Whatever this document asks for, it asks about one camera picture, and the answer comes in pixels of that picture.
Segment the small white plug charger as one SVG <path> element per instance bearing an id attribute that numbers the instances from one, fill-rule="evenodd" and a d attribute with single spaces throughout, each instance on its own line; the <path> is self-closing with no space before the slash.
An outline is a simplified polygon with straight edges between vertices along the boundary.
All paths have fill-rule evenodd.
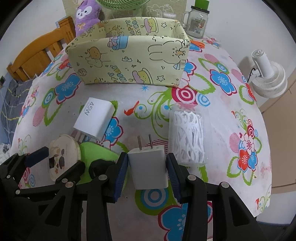
<path id="1" fill-rule="evenodd" d="M 140 136 L 138 147 L 128 152 L 128 162 L 136 190 L 165 189 L 168 175 L 165 161 L 165 146 L 142 146 Z"/>

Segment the clear box of floss picks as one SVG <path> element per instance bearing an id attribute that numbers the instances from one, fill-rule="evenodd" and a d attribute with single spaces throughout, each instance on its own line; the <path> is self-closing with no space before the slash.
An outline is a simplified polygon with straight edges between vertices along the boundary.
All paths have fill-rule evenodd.
<path id="1" fill-rule="evenodd" d="M 210 116 L 196 104 L 175 103 L 169 113 L 168 152 L 186 167 L 203 167 L 212 151 Z"/>

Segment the round cream compact mirror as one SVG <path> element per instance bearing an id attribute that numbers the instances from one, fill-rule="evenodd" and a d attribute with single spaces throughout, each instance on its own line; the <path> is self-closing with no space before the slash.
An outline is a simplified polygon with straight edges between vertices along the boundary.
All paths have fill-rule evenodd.
<path id="1" fill-rule="evenodd" d="M 79 144 L 69 135 L 60 135 L 49 146 L 49 173 L 56 181 L 64 172 L 81 160 Z"/>

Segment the white 45W charger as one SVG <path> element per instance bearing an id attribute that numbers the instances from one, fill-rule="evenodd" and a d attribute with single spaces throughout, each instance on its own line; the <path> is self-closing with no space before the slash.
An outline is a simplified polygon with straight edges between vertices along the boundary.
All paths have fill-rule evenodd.
<path id="1" fill-rule="evenodd" d="M 74 129 L 101 140 L 115 112 L 110 101 L 90 97 L 82 108 Z"/>

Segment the green suction phone stand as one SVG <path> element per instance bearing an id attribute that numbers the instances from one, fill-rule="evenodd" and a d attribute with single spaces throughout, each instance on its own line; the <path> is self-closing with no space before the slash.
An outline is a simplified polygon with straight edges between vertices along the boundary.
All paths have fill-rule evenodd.
<path id="1" fill-rule="evenodd" d="M 92 142 L 79 145 L 81 160 L 75 164 L 78 186 L 83 187 L 100 176 L 106 175 L 115 188 L 124 188 L 127 182 L 128 156 L 125 152 L 117 154 Z"/>

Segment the floral tablecloth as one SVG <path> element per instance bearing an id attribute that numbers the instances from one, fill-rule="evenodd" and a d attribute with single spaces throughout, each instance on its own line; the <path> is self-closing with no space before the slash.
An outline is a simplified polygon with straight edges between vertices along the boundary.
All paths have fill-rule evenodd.
<path id="1" fill-rule="evenodd" d="M 270 203 L 271 159 L 263 117 L 245 77 L 228 53 L 213 45 L 191 44 L 177 88 L 146 84 L 90 84 L 78 80 L 65 51 L 33 80 L 16 125 L 11 154 L 32 153 L 60 135 L 79 136 L 74 123 L 89 97 L 115 107 L 101 141 L 120 154 L 152 143 L 167 148 L 169 111 L 175 102 L 197 104 L 209 117 L 209 161 L 189 168 L 203 181 L 228 182 L 254 217 Z M 187 205 L 178 204 L 171 187 L 136 191 L 132 177 L 118 202 L 108 205 L 113 240 L 181 240 Z"/>

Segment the plaid blue bedding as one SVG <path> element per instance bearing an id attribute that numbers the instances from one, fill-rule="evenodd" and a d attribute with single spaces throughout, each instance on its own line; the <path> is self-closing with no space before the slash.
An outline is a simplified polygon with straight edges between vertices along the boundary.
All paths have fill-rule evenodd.
<path id="1" fill-rule="evenodd" d="M 6 80 L 1 88 L 1 144 L 12 144 L 16 125 L 28 95 L 32 80 Z"/>

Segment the wooden chair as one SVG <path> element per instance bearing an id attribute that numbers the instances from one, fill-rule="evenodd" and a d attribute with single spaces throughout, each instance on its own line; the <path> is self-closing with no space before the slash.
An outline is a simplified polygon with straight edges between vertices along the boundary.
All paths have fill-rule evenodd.
<path id="1" fill-rule="evenodd" d="M 58 28 L 38 37 L 25 47 L 7 71 L 17 81 L 25 82 L 40 75 L 51 63 L 50 56 L 55 58 L 62 51 L 63 43 L 70 43 L 75 37 L 73 19 L 67 16 L 58 22 Z"/>

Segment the white floor fan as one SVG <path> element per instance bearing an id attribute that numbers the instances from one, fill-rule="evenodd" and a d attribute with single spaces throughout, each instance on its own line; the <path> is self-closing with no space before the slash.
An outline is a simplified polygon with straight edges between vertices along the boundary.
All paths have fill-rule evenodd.
<path id="1" fill-rule="evenodd" d="M 264 98 L 276 98 L 287 90 L 287 75 L 282 65 L 270 61 L 262 49 L 251 53 L 254 62 L 249 82 L 254 91 Z"/>

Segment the yellow cartoon fabric storage box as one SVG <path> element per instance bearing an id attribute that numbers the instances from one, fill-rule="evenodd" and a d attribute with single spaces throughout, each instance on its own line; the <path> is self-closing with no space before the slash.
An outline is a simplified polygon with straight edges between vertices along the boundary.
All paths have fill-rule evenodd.
<path id="1" fill-rule="evenodd" d="M 177 87 L 190 39 L 178 20 L 129 17 L 102 21 L 66 47 L 85 84 L 136 83 Z"/>

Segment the glass mason jar mug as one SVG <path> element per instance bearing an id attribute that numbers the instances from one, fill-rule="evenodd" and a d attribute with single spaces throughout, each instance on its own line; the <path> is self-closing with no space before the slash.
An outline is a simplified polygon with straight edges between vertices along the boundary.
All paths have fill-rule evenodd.
<path id="1" fill-rule="evenodd" d="M 181 24 L 187 35 L 202 39 L 205 33 L 209 13 L 208 10 L 195 6 L 191 6 L 190 11 L 184 12 Z"/>

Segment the purple plush toy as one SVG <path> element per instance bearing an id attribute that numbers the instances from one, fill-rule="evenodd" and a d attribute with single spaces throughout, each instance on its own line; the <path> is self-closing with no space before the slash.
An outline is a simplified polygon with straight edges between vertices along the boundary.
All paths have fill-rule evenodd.
<path id="1" fill-rule="evenodd" d="M 93 25 L 100 22 L 100 11 L 101 6 L 95 0 L 85 0 L 79 5 L 75 18 L 76 36 L 81 35 Z"/>

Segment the green cup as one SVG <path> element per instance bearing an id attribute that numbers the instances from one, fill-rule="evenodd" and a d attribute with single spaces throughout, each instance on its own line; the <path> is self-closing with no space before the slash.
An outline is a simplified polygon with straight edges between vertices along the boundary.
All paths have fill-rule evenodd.
<path id="1" fill-rule="evenodd" d="M 207 10 L 209 6 L 209 1 L 208 0 L 195 0 L 195 7 Z"/>

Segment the green desk fan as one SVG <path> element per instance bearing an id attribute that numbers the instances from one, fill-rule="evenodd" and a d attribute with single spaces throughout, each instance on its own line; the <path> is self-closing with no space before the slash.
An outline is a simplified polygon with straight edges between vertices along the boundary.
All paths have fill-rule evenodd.
<path id="1" fill-rule="evenodd" d="M 97 0 L 97 2 L 112 10 L 133 11 L 133 16 L 142 16 L 142 9 L 149 0 Z"/>

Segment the orange handled scissors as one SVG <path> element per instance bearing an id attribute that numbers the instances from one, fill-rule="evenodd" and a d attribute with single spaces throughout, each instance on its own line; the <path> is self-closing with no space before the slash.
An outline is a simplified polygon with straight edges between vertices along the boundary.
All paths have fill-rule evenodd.
<path id="1" fill-rule="evenodd" d="M 190 42 L 191 42 L 192 44 L 198 46 L 198 47 L 201 48 L 201 49 L 204 49 L 204 48 L 205 48 L 205 44 L 202 43 L 202 42 L 195 41 L 195 40 L 191 40 Z"/>

